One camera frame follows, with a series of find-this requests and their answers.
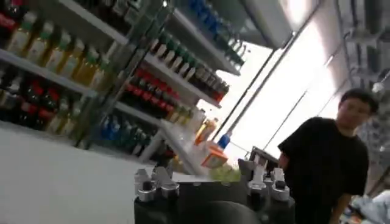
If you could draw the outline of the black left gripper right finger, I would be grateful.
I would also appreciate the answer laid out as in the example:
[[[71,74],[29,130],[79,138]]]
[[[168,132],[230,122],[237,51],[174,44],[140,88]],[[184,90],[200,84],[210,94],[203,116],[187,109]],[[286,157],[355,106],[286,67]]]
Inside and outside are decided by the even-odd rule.
[[[290,199],[290,191],[285,183],[283,170],[278,167],[270,170],[272,162],[267,158],[239,159],[238,165],[250,193],[255,192],[261,195],[267,193],[277,201]]]

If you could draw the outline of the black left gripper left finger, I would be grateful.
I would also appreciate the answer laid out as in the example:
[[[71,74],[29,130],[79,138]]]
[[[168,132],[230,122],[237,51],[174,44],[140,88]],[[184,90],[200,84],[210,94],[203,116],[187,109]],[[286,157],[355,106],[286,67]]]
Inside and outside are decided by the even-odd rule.
[[[145,169],[138,169],[135,174],[135,193],[139,201],[151,202],[159,197],[175,200],[179,192],[180,184],[171,179],[165,167],[155,167],[151,176]]]

